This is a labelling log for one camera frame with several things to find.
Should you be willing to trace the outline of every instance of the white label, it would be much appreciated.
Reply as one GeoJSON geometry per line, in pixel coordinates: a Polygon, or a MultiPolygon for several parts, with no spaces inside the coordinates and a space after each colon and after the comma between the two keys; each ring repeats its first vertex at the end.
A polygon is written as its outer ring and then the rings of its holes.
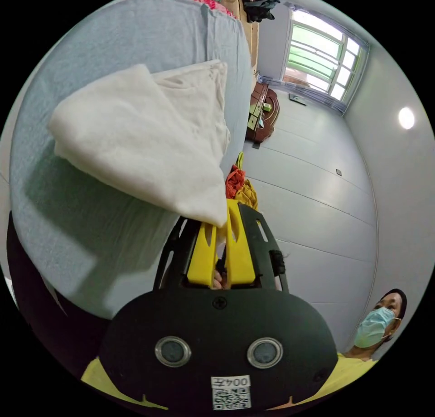
{"type": "Polygon", "coordinates": [[[212,376],[214,411],[251,408],[251,379],[243,376],[212,376]]]}

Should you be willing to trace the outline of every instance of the light blue bedsheet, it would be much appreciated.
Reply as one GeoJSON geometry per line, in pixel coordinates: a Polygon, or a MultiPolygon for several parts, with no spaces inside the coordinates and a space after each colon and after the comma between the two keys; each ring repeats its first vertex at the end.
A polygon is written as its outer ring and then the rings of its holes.
{"type": "Polygon", "coordinates": [[[154,73],[212,59],[228,64],[225,120],[231,143],[221,164],[226,175],[243,148],[251,60],[241,23],[221,12],[191,0],[117,3],[75,26],[32,81],[12,142],[12,214],[39,272],[79,307],[112,318],[150,291],[178,216],[55,157],[47,132],[53,109],[73,91],[137,63],[154,73]]]}

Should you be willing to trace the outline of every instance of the folded white cloth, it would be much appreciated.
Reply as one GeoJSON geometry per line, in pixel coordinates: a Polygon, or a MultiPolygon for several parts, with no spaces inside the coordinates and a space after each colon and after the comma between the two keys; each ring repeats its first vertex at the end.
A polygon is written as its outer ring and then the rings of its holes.
{"type": "Polygon", "coordinates": [[[227,221],[219,164],[227,65],[218,60],[150,74],[110,74],[59,103],[54,152],[101,182],[187,218],[227,221]]]}

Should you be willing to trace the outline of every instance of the pink pillow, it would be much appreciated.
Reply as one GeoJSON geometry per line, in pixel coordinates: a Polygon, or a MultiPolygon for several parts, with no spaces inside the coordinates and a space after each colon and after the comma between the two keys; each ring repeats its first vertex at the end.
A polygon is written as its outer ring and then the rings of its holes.
{"type": "Polygon", "coordinates": [[[229,15],[230,17],[236,18],[231,11],[229,11],[225,6],[218,3],[217,1],[214,1],[214,0],[194,0],[194,1],[198,1],[200,3],[205,3],[211,10],[219,10],[219,11],[229,15]]]}

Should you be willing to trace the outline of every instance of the hand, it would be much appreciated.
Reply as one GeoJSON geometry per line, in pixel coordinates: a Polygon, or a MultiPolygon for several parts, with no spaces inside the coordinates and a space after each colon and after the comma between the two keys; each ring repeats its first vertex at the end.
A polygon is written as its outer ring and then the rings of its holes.
{"type": "Polygon", "coordinates": [[[227,280],[222,278],[222,275],[215,270],[213,279],[213,290],[225,290],[227,288],[227,280]]]}

